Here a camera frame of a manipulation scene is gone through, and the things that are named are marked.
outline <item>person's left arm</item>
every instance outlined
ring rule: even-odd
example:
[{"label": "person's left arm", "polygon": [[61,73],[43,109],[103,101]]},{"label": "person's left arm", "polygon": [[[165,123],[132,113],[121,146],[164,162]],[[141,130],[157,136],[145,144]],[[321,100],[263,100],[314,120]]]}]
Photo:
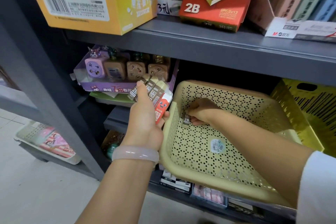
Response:
[{"label": "person's left arm", "polygon": [[[131,107],[123,145],[159,150],[161,127],[169,116],[166,112],[155,125],[155,110],[147,89],[137,83],[138,102]],[[116,159],[108,168],[99,188],[75,224],[138,223],[154,162]]]}]

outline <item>shirt sleeve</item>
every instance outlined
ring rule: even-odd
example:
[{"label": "shirt sleeve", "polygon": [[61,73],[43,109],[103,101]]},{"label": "shirt sleeve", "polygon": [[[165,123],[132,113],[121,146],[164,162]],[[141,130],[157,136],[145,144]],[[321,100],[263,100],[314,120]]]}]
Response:
[{"label": "shirt sleeve", "polygon": [[313,152],[303,169],[296,223],[336,223],[336,158]]}]

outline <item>bracelet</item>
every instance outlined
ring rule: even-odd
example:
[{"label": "bracelet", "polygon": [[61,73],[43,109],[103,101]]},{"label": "bracelet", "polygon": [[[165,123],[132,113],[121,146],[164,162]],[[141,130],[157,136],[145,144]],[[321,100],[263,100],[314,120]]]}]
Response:
[{"label": "bracelet", "polygon": [[115,159],[145,159],[153,161],[156,165],[159,162],[159,153],[156,150],[137,146],[119,146],[112,154],[112,161]]}]

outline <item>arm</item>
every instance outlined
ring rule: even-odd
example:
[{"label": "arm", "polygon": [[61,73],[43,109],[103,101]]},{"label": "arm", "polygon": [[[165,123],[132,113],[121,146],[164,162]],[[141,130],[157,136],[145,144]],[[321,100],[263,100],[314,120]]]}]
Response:
[{"label": "arm", "polygon": [[[154,106],[141,82],[137,83],[137,93],[138,102],[131,108],[121,145],[158,150],[163,140],[161,127],[169,112],[155,125]],[[148,160],[113,161],[76,224],[138,223],[152,170],[153,162]]]},{"label": "arm", "polygon": [[197,99],[187,113],[193,125],[208,123],[220,131],[254,169],[296,208],[302,171],[314,150],[221,110],[209,99]]}]

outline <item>floor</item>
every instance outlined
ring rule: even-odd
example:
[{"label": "floor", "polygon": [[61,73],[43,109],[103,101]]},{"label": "floor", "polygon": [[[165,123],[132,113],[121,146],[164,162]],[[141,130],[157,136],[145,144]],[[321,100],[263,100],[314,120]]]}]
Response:
[{"label": "floor", "polygon": [[[0,216],[11,224],[73,224],[99,182],[52,162],[41,162],[18,146],[16,132],[27,118],[0,109]],[[231,221],[147,192],[139,223],[192,224]]]}]

